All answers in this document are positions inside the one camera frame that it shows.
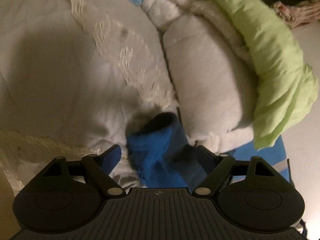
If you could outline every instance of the blue cloth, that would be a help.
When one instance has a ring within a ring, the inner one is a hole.
[[[113,145],[111,148],[106,150],[103,154],[96,157],[100,169],[107,175],[111,173],[114,167],[121,160],[121,148],[119,145]]]
[[[127,147],[129,160],[147,187],[193,190],[207,176],[173,113],[157,115],[128,136]]]
[[[253,142],[250,142],[235,150],[230,151],[228,154],[233,156],[236,160],[240,161],[249,161],[252,156],[260,156],[271,166],[274,166],[275,164],[287,159],[281,136],[276,140],[273,147],[264,148],[258,151],[254,149]],[[290,182],[289,168],[281,171],[280,174]],[[244,179],[244,176],[235,178],[236,181],[239,181],[240,179]]]

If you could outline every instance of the black mount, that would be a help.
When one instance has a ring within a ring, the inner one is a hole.
[[[200,146],[198,161],[208,177],[192,195],[183,188],[134,188],[126,195],[108,176],[119,151],[115,145],[81,161],[52,160],[14,200],[24,229],[13,239],[304,239],[293,229],[303,198],[260,157],[236,161]],[[245,180],[228,184],[242,175]]]

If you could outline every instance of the lace trim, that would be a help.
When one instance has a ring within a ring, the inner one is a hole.
[[[23,189],[24,185],[21,180],[17,178],[17,176],[10,173],[8,170],[4,170],[4,174],[12,188],[14,196],[18,195],[18,193]]]
[[[139,59],[140,62],[151,61],[154,62],[154,57],[150,53],[148,46],[144,43],[143,38],[130,28],[126,28],[128,35],[132,37],[133,45],[131,48],[128,46],[121,47],[119,49],[110,48],[107,41],[118,39],[123,24],[117,20],[110,19],[109,15],[105,16],[105,19],[94,24],[90,27],[87,22],[86,2],[84,0],[70,0],[71,13],[75,21],[82,26],[83,30],[92,36],[100,56],[104,61],[116,65],[119,67],[124,79],[128,86],[132,86],[138,90],[140,98],[145,102],[154,102],[162,108],[169,106],[178,106],[178,102],[174,97],[173,89],[169,89],[167,92],[162,90],[159,82],[153,81],[155,79],[154,72],[152,76],[148,76],[145,69],[140,69],[135,72],[130,66],[130,62],[134,55],[134,49],[140,52],[143,57]],[[169,76],[155,66],[158,76],[164,83],[171,85]]]
[[[22,134],[17,131],[6,131],[0,129],[0,148],[22,148],[24,149],[26,144],[43,146],[50,151],[54,151],[57,154],[62,155],[76,155],[80,158],[88,154],[101,154],[101,149],[88,149],[85,147],[69,147],[63,143],[57,143],[49,137],[33,137],[31,135]]]
[[[57,143],[51,138],[33,137],[22,134],[17,131],[7,131],[0,129],[0,166],[16,196],[24,185],[16,176],[16,162],[19,161],[19,152],[37,153],[41,155],[66,155],[78,156],[82,158],[85,155],[94,153],[101,154],[101,149],[87,149],[85,147],[69,147],[63,143]]]

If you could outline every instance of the green cloth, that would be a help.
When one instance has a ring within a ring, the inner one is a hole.
[[[303,61],[290,29],[261,0],[211,0],[242,34],[259,76],[254,114],[254,146],[271,147],[280,134],[300,122],[318,95],[318,80]]]

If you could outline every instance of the bedding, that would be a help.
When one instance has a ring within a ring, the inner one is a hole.
[[[164,32],[189,143],[222,153],[250,142],[256,77],[244,40],[224,12],[205,0],[144,0],[142,7]]]
[[[259,77],[253,120],[256,149],[273,146],[300,122],[318,95],[318,80],[303,61],[289,28],[261,0],[210,0],[229,16],[244,37]]]
[[[123,0],[0,0],[0,163],[17,192],[55,156],[119,144],[176,110],[156,28]]]

